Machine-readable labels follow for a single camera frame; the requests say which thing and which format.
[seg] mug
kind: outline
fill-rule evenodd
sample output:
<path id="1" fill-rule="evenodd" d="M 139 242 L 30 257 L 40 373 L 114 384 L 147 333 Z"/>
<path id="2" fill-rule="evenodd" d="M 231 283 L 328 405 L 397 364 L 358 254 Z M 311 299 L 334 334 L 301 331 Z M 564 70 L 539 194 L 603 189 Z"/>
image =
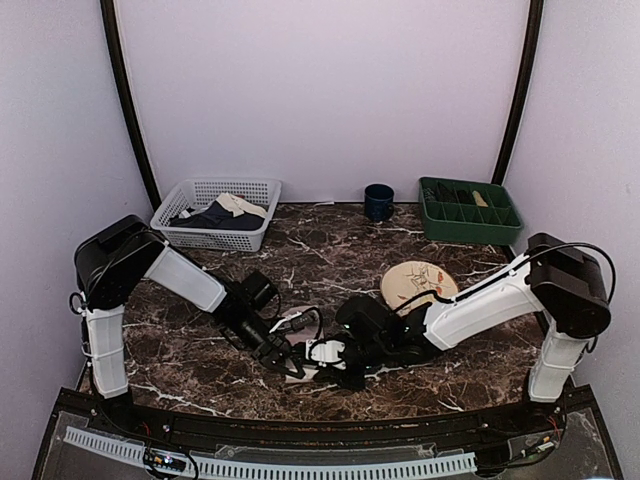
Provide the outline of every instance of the mug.
<path id="1" fill-rule="evenodd" d="M 393 188 L 374 183 L 364 189 L 364 214 L 373 222 L 389 220 L 393 215 Z"/>

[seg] round plate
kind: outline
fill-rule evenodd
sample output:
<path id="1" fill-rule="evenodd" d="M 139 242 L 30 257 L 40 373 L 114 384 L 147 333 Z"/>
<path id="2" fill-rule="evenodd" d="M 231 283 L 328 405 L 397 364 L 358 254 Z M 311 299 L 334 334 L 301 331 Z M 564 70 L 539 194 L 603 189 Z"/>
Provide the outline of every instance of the round plate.
<path id="1" fill-rule="evenodd" d="M 387 305 L 395 309 L 425 290 L 436 290 L 442 297 L 458 293 L 458 286 L 445 270 L 427 262 L 405 262 L 391 267 L 382 277 L 380 293 Z M 433 295 L 419 298 L 400 310 L 406 315 L 426 302 L 435 302 Z"/>

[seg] beige cloth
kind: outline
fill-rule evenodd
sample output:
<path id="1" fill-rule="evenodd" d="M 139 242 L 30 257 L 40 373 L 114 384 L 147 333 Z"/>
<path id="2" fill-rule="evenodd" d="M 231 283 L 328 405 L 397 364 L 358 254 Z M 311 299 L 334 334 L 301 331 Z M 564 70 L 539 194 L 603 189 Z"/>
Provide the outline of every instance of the beige cloth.
<path id="1" fill-rule="evenodd" d="M 220 194 L 218 198 L 216 198 L 216 202 L 218 202 L 222 208 L 228 212 L 233 213 L 234 217 L 239 217 L 246 212 L 262 218 L 267 218 L 267 211 L 264 208 L 249 203 L 244 198 L 236 197 L 230 193 Z"/>

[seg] marble surface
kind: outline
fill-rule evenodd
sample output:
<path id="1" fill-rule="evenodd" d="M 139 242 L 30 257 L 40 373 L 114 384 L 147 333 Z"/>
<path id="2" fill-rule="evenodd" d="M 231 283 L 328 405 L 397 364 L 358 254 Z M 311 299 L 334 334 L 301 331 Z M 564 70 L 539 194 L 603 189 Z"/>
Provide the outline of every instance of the marble surface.
<path id="1" fill-rule="evenodd" d="M 237 280 L 259 269 L 277 283 L 283 311 L 317 305 L 328 330 L 337 331 L 331 325 L 337 308 L 358 293 L 380 298 L 382 275 L 398 263 L 434 263 L 462 290 L 506 262 L 498 248 L 426 240 L 419 215 L 418 205 L 397 205 L 389 222 L 372 224 L 361 205 L 280 205 L 259 252 L 189 253 Z M 125 324 L 136 403 L 290 421 L 409 418 L 516 402 L 543 339 L 535 317 L 527 315 L 462 342 L 426 366 L 380 373 L 367 380 L 365 391 L 351 392 L 285 384 L 229 345 L 211 317 L 151 282 L 136 288 Z"/>

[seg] green tray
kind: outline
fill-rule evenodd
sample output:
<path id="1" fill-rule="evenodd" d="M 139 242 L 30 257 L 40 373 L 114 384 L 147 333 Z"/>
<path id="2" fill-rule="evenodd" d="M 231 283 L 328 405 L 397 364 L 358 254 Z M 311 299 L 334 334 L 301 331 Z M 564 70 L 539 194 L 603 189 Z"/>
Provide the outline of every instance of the green tray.
<path id="1" fill-rule="evenodd" d="M 449 202 L 430 201 L 425 197 L 428 188 L 437 195 L 438 182 L 453 192 L 455 202 L 453 199 L 449 199 Z M 480 192 L 489 206 L 461 203 L 458 196 L 461 190 L 466 191 L 471 198 L 474 190 Z M 424 234 L 429 240 L 511 245 L 523 228 L 509 194 L 500 185 L 422 177 L 420 205 Z"/>

